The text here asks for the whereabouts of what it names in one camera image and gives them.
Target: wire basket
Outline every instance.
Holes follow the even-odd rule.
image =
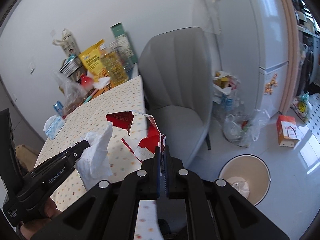
[[[84,68],[81,60],[78,57],[75,57],[63,65],[59,72],[66,75],[73,81],[78,81],[80,79],[80,75],[82,73],[86,73],[86,69]]]

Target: screw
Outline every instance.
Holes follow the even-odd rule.
[[[218,179],[216,181],[216,184],[219,186],[219,187],[224,187],[227,183],[224,179]]]
[[[109,186],[109,182],[106,181],[106,180],[102,180],[102,181],[99,182],[99,187],[100,188],[106,188],[108,186]]]
[[[178,171],[178,173],[181,175],[181,176],[186,176],[188,175],[189,171],[186,170],[186,169],[181,169]]]
[[[137,175],[138,175],[139,177],[144,177],[144,176],[146,176],[146,174],[147,174],[147,172],[146,172],[145,170],[139,170],[139,171],[137,171]]]

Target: red cardboard box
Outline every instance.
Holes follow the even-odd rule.
[[[292,116],[279,115],[277,120],[279,146],[295,147],[301,140],[301,133]]]

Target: gray chair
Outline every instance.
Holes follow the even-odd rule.
[[[212,79],[201,28],[179,29],[153,37],[139,59],[145,97],[170,155],[188,167],[206,139],[212,111]]]

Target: cushion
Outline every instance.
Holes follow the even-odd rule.
[[[179,158],[187,168],[207,134],[199,115],[182,106],[165,106],[148,112],[153,115],[159,130],[166,135],[170,155]]]
[[[26,145],[18,145],[16,147],[16,156],[20,161],[20,164],[27,168],[28,171],[33,170],[35,167],[38,155],[39,153]]]

